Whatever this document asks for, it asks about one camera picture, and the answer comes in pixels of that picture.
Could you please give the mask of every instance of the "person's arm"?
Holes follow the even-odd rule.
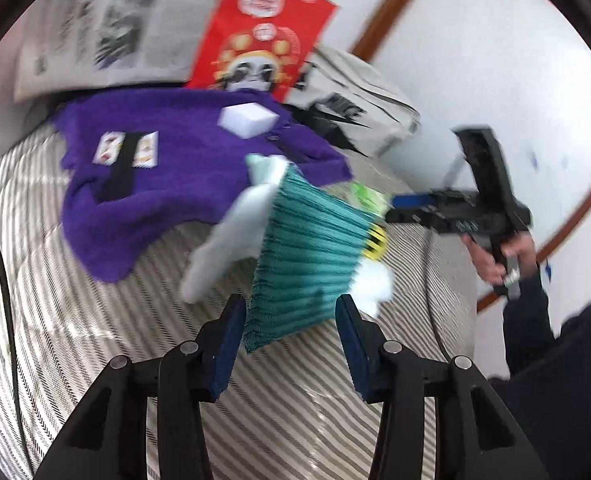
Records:
[[[471,237],[462,239],[479,276],[487,283],[500,285],[506,273],[504,266],[496,263]],[[505,256],[518,257],[523,277],[520,297],[509,301],[503,313],[505,356],[513,376],[542,358],[553,347],[555,338],[549,324],[549,299],[540,282],[533,238],[529,233],[518,234],[502,246],[502,252]]]

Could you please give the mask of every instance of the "teal pleated fabric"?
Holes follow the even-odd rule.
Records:
[[[247,352],[334,317],[375,221],[287,170],[253,278]]]

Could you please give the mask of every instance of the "purple garment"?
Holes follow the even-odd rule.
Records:
[[[249,102],[279,114],[272,132],[240,139],[217,126],[223,107]],[[248,153],[285,155],[315,186],[351,179],[342,155],[261,92],[107,91],[67,104],[55,123],[67,143],[62,167],[73,170],[63,204],[64,234],[91,275],[105,282],[125,278],[170,227],[189,220],[218,223],[250,185]],[[96,203],[111,167],[94,164],[93,156],[110,131],[157,131],[158,165],[134,168],[130,196]],[[278,142],[269,142],[270,136]]]

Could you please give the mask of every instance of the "striped bedsheet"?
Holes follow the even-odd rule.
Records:
[[[0,245],[18,345],[20,402],[35,465],[96,375],[116,354],[133,361],[161,356],[217,317],[233,292],[250,295],[251,260],[239,262],[200,304],[177,294],[191,251],[210,226],[166,232],[118,283],[92,280],[63,236],[60,209],[68,175],[60,169],[64,139],[50,124],[0,159]],[[355,177],[387,192],[408,192],[369,159],[346,154]],[[332,186],[335,194],[343,186]],[[395,297],[377,319],[396,338],[430,358],[441,355],[423,291],[423,230],[389,226],[384,257],[395,272]],[[473,352],[473,269],[460,242],[436,237],[429,258],[430,295],[451,354]],[[28,479],[13,409],[9,351],[0,297],[0,468]],[[155,399],[148,418],[148,468],[158,478]],[[423,476],[432,478],[434,406],[426,404]],[[216,479],[368,478],[381,407],[354,392],[335,323],[328,321],[254,352],[240,350],[229,388],[203,405]]]

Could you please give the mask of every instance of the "black cable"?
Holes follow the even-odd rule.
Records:
[[[9,352],[11,354],[11,368],[12,368],[12,385],[13,385],[13,403],[16,411],[16,421],[18,422],[18,430],[20,431],[20,441],[22,443],[22,450],[29,465],[31,476],[35,475],[33,463],[29,455],[29,448],[27,447],[27,437],[24,434],[24,427],[22,425],[22,412],[20,410],[20,394],[18,392],[18,355],[16,354],[15,336],[13,330],[13,313],[12,313],[12,299],[9,292],[9,282],[7,281],[7,273],[4,270],[4,260],[2,259],[2,251],[0,250],[0,291],[2,292],[2,307],[4,309],[4,320],[7,325],[7,338],[9,339]]]
[[[431,242],[433,241],[434,233],[435,231],[433,229],[427,229],[427,233],[424,238],[424,249],[422,256],[424,264],[424,299],[427,303],[427,313],[429,314],[429,321],[431,322],[431,330],[433,330],[435,342],[437,343],[438,348],[440,348],[442,355],[444,355],[447,362],[449,362],[451,360],[451,356],[449,355],[449,352],[447,352],[447,348],[442,341],[440,332],[437,330],[437,323],[435,322],[433,307],[431,305],[431,296],[429,294],[429,251],[431,250]]]

